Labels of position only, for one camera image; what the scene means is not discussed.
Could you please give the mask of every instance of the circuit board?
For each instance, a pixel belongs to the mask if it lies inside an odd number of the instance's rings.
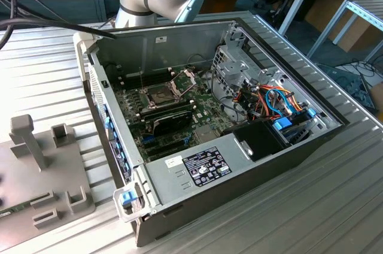
[[[175,68],[176,74],[183,71],[184,68]],[[186,127],[155,137],[155,143],[144,143],[150,135],[147,125],[137,116],[137,113],[148,106],[148,100],[142,94],[141,89],[127,90],[124,86],[113,85],[115,97],[126,120],[126,123],[132,133],[137,148],[144,161],[150,162],[166,155],[181,151],[188,147],[202,144],[206,141],[219,137],[221,131],[235,124],[235,117],[230,117],[220,108],[220,104],[212,97],[208,87],[209,81],[206,76],[197,74],[194,77],[196,84],[187,91],[182,97],[182,101],[194,101],[195,107],[192,112],[192,121]],[[180,75],[177,80],[177,89],[185,92],[190,87],[190,79],[186,75]],[[161,91],[161,96],[155,93],[159,103],[171,103],[168,94],[164,93],[164,83],[155,84],[147,87],[149,90]]]

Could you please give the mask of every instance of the warning label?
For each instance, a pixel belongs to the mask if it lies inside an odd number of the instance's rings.
[[[216,147],[186,157],[183,162],[199,187],[232,172]]]

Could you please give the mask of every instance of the blue clip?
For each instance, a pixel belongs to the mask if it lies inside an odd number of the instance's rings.
[[[108,129],[108,128],[109,128],[109,123],[110,123],[110,117],[108,116],[108,117],[105,119],[105,129]]]
[[[274,126],[277,128],[277,130],[282,130],[290,125],[292,125],[292,123],[287,117],[282,117],[274,120]]]
[[[134,200],[136,200],[137,198],[138,198],[137,193],[134,191],[134,189],[132,189],[132,190],[121,193],[119,200],[122,206],[126,206],[130,204],[131,202],[133,202]]]
[[[307,112],[311,116],[311,118],[314,118],[314,116],[317,115],[317,112],[312,108],[309,108]]]

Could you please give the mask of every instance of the floor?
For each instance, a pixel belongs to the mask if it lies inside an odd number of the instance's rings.
[[[253,14],[259,14],[266,17],[270,5],[265,5],[262,0],[259,0],[258,7],[254,7],[257,0],[238,0],[236,3],[236,11],[249,10]],[[287,39],[293,43],[303,54],[309,52],[314,42],[320,36],[320,32],[306,21],[298,22],[293,21],[286,32]],[[373,47],[365,49],[362,52],[345,52],[340,47],[334,45],[330,40],[326,40],[318,51],[311,57],[313,62],[319,64],[326,64],[336,66],[351,62],[352,59],[363,60],[371,51]],[[383,65],[383,59],[377,63]]]

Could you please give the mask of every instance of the aluminum work table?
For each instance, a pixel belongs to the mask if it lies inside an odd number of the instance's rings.
[[[16,31],[0,52],[1,95],[9,96],[2,99],[0,123],[8,125],[7,116],[16,112],[31,114],[37,131],[72,125],[97,207],[4,253],[381,253],[382,125],[261,18],[244,11],[197,20],[230,17],[247,22],[328,99],[350,121],[346,130],[297,168],[136,248],[130,224],[119,221],[111,200],[115,186],[81,88],[73,32]],[[1,141],[8,139],[4,125]]]

